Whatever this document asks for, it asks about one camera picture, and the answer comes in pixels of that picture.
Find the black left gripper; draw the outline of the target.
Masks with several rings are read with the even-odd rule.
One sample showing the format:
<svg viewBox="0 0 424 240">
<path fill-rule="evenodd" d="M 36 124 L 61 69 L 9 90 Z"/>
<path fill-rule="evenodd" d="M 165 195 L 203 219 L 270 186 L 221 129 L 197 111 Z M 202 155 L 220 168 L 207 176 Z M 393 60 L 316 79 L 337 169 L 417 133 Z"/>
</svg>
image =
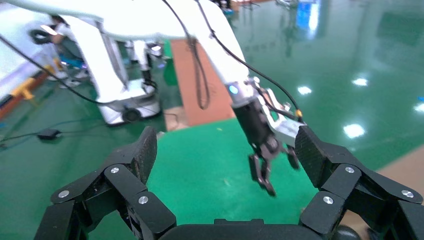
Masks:
<svg viewBox="0 0 424 240">
<path fill-rule="evenodd" d="M 275 159 L 280 154 L 282 150 L 281 141 L 276 138 L 276 135 L 271 130 L 266 114 L 263 111 L 263 106 L 258 98 L 234 103 L 232 109 L 248 144 L 255 153 L 248 157 L 251 179 L 257 182 L 268 195 L 275 197 L 276 192 L 269 179 L 271 165 L 268 161 Z M 295 148 L 287 145 L 286 151 L 290 166 L 298 171 L 300 164 Z"/>
</svg>

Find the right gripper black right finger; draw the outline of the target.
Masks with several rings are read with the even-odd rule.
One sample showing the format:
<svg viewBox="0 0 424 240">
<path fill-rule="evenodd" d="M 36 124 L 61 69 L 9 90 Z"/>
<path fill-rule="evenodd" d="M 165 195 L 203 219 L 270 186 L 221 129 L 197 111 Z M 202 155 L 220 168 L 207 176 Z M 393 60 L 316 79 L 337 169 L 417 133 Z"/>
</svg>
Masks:
<svg viewBox="0 0 424 240">
<path fill-rule="evenodd" d="M 381 240 L 423 239 L 423 197 L 417 191 L 365 167 L 346 147 L 320 140 L 308 126 L 298 130 L 295 153 L 318 189 L 301 225 L 329 240 L 351 211 Z"/>
</svg>

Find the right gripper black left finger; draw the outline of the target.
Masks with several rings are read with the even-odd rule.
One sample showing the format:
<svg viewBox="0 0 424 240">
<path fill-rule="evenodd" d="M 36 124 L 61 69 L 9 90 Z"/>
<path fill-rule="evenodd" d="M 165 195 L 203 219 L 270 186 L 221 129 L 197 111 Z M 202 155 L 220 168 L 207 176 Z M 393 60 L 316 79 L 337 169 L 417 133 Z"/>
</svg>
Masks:
<svg viewBox="0 0 424 240">
<path fill-rule="evenodd" d="M 147 188 L 157 156 L 157 132 L 111 152 L 96 170 L 59 188 L 43 214 L 37 240 L 86 240 L 112 212 L 138 240 L 157 240 L 177 224 L 176 216 Z"/>
</svg>

